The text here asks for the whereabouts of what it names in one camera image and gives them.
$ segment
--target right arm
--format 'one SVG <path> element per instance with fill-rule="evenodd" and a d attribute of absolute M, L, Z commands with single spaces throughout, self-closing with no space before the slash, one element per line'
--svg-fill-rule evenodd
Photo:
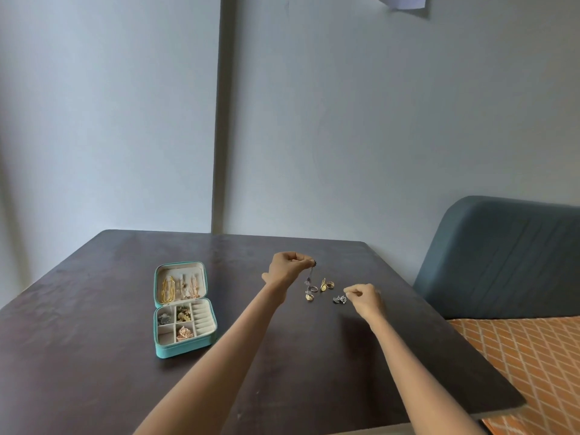
<path fill-rule="evenodd" d="M 384 314 L 371 284 L 344 289 L 381 344 L 411 425 L 417 435 L 484 435 L 475 421 L 413 355 Z"/>

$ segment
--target dark brown table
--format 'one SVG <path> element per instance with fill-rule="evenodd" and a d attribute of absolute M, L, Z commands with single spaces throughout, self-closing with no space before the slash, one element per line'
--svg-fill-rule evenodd
<path fill-rule="evenodd" d="M 313 256 L 317 285 L 326 277 L 337 287 L 317 293 L 312 303 L 305 300 L 305 275 L 290 288 L 224 433 L 324 435 L 408 423 L 368 326 L 351 304 L 332 303 L 357 282 L 381 288 L 397 331 L 468 412 L 524 404 L 365 243 L 108 230 L 0 311 L 2 433 L 130 434 L 205 352 L 156 357 L 155 268 L 202 261 L 222 334 L 262 287 L 261 273 L 281 250 Z"/>

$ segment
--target orange seat cushion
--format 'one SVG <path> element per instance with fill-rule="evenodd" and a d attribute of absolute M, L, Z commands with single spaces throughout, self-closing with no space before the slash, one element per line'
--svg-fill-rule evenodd
<path fill-rule="evenodd" d="M 580 317 L 449 321 L 526 398 L 495 435 L 580 434 Z"/>

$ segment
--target hand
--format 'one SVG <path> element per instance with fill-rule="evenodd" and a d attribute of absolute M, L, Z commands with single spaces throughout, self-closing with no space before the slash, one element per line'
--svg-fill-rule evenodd
<path fill-rule="evenodd" d="M 344 289 L 357 313 L 367 322 L 385 317 L 385 304 L 381 293 L 372 284 L 356 284 Z"/>
<path fill-rule="evenodd" d="M 279 252 L 272 258 L 268 273 L 262 273 L 262 279 L 266 284 L 280 285 L 286 290 L 302 270 L 309 269 L 315 264 L 310 256 L 297 252 Z"/>

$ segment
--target jewelry box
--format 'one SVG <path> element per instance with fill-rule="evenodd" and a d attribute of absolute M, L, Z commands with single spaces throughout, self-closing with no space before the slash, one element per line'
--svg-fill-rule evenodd
<path fill-rule="evenodd" d="M 163 264 L 155 270 L 153 315 L 156 354 L 168 358 L 211 345 L 218 323 L 199 261 Z"/>

